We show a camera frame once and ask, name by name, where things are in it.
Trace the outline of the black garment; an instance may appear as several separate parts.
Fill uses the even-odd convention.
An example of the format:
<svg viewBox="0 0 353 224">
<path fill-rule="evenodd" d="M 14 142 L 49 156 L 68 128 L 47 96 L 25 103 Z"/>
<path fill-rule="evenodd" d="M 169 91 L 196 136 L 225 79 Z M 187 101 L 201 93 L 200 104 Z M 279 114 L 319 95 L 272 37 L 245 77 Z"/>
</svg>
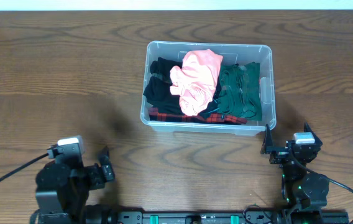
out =
<svg viewBox="0 0 353 224">
<path fill-rule="evenodd" d="M 143 95 L 149 104 L 158 109 L 159 113 L 183 115 L 179 104 L 180 96 L 170 93 L 172 86 L 170 70 L 174 66 L 181 68 L 182 63 L 161 57 L 153 61 L 150 65 L 152 76 Z"/>
</svg>

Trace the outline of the red plaid flannel shirt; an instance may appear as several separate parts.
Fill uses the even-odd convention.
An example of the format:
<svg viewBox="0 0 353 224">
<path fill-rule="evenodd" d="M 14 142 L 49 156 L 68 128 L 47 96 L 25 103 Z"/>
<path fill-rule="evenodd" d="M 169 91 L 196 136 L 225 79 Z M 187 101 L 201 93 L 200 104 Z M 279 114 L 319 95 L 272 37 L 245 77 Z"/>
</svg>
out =
<svg viewBox="0 0 353 224">
<path fill-rule="evenodd" d="M 176 123 L 242 125 L 248 122 L 248 120 L 245 118 L 238 118 L 233 115 L 212 113 L 207 118 L 204 118 L 200 115 L 187 116 L 187 115 L 159 113 L 157 108 L 149 109 L 149 118 L 151 121 L 164 121 L 164 122 L 176 122 Z"/>
</svg>

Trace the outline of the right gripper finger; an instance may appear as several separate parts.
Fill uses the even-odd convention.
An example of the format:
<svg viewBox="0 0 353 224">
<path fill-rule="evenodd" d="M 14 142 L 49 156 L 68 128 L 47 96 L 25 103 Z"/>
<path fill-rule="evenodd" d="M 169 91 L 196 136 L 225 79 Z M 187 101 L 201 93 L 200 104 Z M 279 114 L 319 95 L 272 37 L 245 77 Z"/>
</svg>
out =
<svg viewBox="0 0 353 224">
<path fill-rule="evenodd" d="M 313 130 L 310 128 L 310 125 L 307 122 L 304 122 L 303 131 L 305 133 L 312 133 L 312 134 L 314 133 Z"/>
<path fill-rule="evenodd" d="M 271 154 L 274 151 L 273 137 L 270 126 L 265 125 L 265 136 L 260 150 L 261 154 Z"/>
</svg>

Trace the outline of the pink garment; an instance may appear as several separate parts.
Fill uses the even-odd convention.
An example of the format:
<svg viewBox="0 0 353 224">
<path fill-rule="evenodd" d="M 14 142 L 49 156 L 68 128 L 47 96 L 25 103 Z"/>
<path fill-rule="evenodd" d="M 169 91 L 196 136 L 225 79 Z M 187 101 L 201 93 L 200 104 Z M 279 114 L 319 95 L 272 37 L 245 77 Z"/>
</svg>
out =
<svg viewBox="0 0 353 224">
<path fill-rule="evenodd" d="M 196 116 L 213 100 L 223 56 L 212 50 L 187 52 L 182 66 L 170 70 L 170 93 L 179 95 L 180 108 L 187 116 Z"/>
</svg>

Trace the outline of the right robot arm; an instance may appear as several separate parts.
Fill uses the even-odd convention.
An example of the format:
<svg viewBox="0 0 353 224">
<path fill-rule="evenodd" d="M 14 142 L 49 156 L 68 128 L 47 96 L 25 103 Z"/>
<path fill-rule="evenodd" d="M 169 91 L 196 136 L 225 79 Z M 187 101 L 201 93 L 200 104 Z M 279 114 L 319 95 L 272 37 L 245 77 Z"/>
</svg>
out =
<svg viewBox="0 0 353 224">
<path fill-rule="evenodd" d="M 306 166 L 317 157 L 322 145 L 308 123 L 284 146 L 274 145 L 270 127 L 265 126 L 260 153 L 268 154 L 269 163 L 282 169 L 281 191 L 287 201 L 287 206 L 273 214 L 274 223 L 316 223 L 322 220 L 321 209 L 327 205 L 329 182 L 320 174 L 310 172 Z"/>
</svg>

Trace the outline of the dark green garment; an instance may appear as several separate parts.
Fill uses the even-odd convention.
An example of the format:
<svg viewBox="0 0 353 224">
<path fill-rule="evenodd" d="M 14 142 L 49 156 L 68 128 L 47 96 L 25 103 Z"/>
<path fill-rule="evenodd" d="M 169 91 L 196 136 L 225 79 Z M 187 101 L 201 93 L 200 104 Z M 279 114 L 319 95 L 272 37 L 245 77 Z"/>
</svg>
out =
<svg viewBox="0 0 353 224">
<path fill-rule="evenodd" d="M 260 64 L 223 65 L 218 77 L 218 113 L 252 121 L 262 120 Z"/>
</svg>

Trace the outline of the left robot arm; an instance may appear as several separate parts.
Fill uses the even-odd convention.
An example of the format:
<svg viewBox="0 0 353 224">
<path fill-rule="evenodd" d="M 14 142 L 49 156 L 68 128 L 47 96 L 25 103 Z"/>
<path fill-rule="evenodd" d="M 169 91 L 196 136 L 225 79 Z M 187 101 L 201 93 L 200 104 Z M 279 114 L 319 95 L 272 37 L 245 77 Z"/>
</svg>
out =
<svg viewBox="0 0 353 224">
<path fill-rule="evenodd" d="M 37 174 L 35 197 L 39 206 L 30 223 L 117 223 L 117 213 L 107 205 L 87 205 L 89 192 L 103 189 L 115 180 L 109 160 L 109 148 L 98 154 L 98 163 L 84 166 L 82 147 L 78 144 L 57 145 L 48 150 L 53 161 Z"/>
</svg>

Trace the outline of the dark navy taped garment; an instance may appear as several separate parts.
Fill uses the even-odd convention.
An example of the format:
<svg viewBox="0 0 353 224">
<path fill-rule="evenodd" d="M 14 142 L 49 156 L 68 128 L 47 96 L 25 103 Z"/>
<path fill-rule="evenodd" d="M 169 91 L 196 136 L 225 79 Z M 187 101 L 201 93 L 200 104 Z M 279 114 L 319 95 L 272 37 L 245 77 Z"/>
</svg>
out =
<svg viewBox="0 0 353 224">
<path fill-rule="evenodd" d="M 216 91 L 214 92 L 213 100 L 208 103 L 207 108 L 205 110 L 203 110 L 202 112 L 199 113 L 199 115 L 202 118 L 207 119 L 213 113 L 217 112 L 217 110 L 218 110 L 218 98 L 219 98 L 219 94 L 220 94 L 221 90 L 222 90 L 222 86 L 218 82 L 217 85 L 216 85 Z"/>
</svg>

